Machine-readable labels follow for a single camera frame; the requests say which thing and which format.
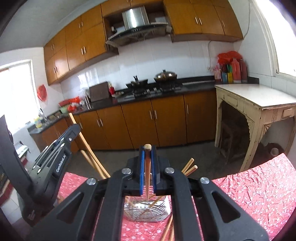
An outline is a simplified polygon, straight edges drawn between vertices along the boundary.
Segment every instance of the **white table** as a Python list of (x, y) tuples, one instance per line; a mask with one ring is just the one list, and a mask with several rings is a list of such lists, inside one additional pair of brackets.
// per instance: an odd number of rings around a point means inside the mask
[(240, 172), (247, 170), (258, 143), (273, 122), (294, 117), (293, 130), (285, 149), (287, 155), (296, 132), (296, 98), (284, 92), (257, 84), (215, 85), (217, 91), (217, 125), (215, 146), (221, 133), (222, 108), (225, 101), (245, 115), (250, 131), (250, 144)]

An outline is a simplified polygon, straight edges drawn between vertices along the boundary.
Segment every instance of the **metal screw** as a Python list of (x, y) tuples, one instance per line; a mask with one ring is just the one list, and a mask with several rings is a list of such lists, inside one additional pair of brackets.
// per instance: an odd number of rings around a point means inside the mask
[(89, 179), (87, 179), (86, 183), (87, 183), (88, 185), (95, 185), (95, 184), (96, 184), (96, 179), (94, 179), (94, 178), (89, 178)]
[(202, 184), (209, 184), (209, 183), (210, 183), (210, 180), (209, 180), (207, 177), (202, 177), (202, 178), (200, 179), (200, 182), (201, 182)]
[(121, 170), (122, 174), (127, 175), (127, 174), (131, 174), (131, 169), (128, 167), (125, 167)]
[(166, 167), (165, 168), (165, 173), (167, 173), (167, 174), (173, 174), (174, 172), (175, 172), (175, 170), (172, 167)]

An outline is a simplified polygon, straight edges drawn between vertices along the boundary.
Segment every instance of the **stainless steel range hood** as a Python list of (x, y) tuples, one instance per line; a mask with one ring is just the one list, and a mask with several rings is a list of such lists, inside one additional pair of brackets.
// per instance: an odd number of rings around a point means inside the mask
[(144, 6), (129, 9), (122, 13), (122, 17), (125, 31), (109, 37), (106, 44), (119, 47), (172, 32), (172, 28), (166, 22), (149, 23)]

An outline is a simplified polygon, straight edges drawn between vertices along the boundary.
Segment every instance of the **tile backsplash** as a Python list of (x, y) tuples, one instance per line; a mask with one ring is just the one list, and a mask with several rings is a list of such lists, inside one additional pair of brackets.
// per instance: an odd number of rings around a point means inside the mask
[[(136, 42), (118, 48), (119, 55), (100, 61), (61, 83), (65, 99), (83, 95), (84, 89), (109, 81), (115, 90), (126, 88), (126, 83), (148, 79), (163, 69), (174, 71), (178, 78), (212, 75), (209, 67), (209, 41), (184, 41), (172, 43), (170, 36)], [(217, 64), (217, 55), (234, 50), (233, 43), (211, 42), (211, 65)]]

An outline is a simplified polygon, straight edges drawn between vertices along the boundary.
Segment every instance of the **wire basket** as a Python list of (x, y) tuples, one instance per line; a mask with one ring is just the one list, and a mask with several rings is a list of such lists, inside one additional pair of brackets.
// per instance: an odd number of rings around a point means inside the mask
[[(152, 187), (150, 187), (149, 193), (153, 194)], [(144, 193), (140, 197), (129, 196), (127, 198), (128, 201), (124, 203), (124, 214), (126, 217), (138, 222), (160, 222), (169, 216), (171, 208), (167, 196), (162, 197), (150, 208), (149, 205), (152, 204), (158, 196), (149, 198), (148, 202), (145, 197), (146, 194)]]

